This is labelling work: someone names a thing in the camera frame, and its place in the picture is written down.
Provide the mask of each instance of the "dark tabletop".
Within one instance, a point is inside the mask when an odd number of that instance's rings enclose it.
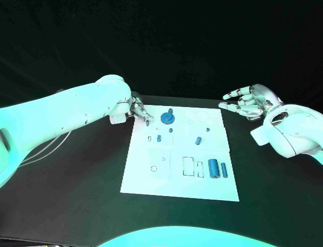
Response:
[[[144,96],[144,104],[218,108],[220,101]],[[260,147],[248,122],[224,111],[240,202],[120,192],[134,120],[72,131],[56,152],[19,168],[0,189],[0,238],[98,245],[136,230],[194,226],[277,246],[323,246],[323,166]]]

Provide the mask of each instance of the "blue object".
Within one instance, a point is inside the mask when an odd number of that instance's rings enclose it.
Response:
[[[175,122],[175,115],[173,115],[173,109],[172,108],[169,108],[169,111],[162,114],[160,119],[162,119],[162,123],[165,123],[166,125],[169,125]]]
[[[208,160],[208,169],[209,169],[209,177],[212,179],[218,179],[220,178],[218,160],[215,160],[215,159]]]
[[[225,163],[221,163],[221,168],[222,168],[222,175],[224,177],[227,178],[227,164]]]
[[[232,247],[274,247],[260,240],[224,231],[189,227],[162,226],[127,233],[110,240],[100,247],[136,246],[232,246]]]
[[[201,137],[198,137],[195,144],[201,145]]]

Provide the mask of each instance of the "white cable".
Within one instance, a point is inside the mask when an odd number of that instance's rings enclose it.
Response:
[[[54,150],[52,150],[42,158],[39,158],[39,159],[36,159],[36,160],[28,162],[26,164],[20,164],[19,168],[20,168],[22,166],[25,166],[25,165],[28,165],[28,164],[30,164],[30,163],[33,163],[33,162],[42,160],[43,158],[46,158],[46,157],[56,151],[58,147],[62,145],[64,141],[67,140],[69,134],[71,134],[71,132],[69,132],[68,135],[65,136],[65,138],[64,138],[62,142],[59,143],[59,145],[56,146],[56,148],[55,148],[55,149],[54,149]]]
[[[56,141],[58,138],[59,138],[59,136],[51,141],[51,143],[46,145],[46,147],[33,156],[30,156],[29,158],[26,158],[22,161],[22,163],[29,161],[32,158],[35,158],[49,148],[49,146],[54,144],[54,142]]]

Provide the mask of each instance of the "blue gear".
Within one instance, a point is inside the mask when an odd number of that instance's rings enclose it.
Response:
[[[162,123],[166,125],[170,125],[175,122],[175,115],[173,115],[173,109],[170,108],[166,113],[162,114],[160,117]]]

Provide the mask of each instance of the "robotic arm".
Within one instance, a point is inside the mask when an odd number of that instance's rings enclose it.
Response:
[[[290,158],[303,153],[323,164],[323,115],[313,109],[284,104],[261,84],[232,91],[224,99],[241,96],[238,105],[221,102],[222,109],[237,112],[250,121],[266,116],[263,126],[251,131],[260,146],[271,144],[277,153]]]
[[[110,116],[111,124],[129,117],[153,119],[142,96],[123,77],[104,76],[95,83],[42,99],[0,108],[0,188],[32,150],[48,140]]]

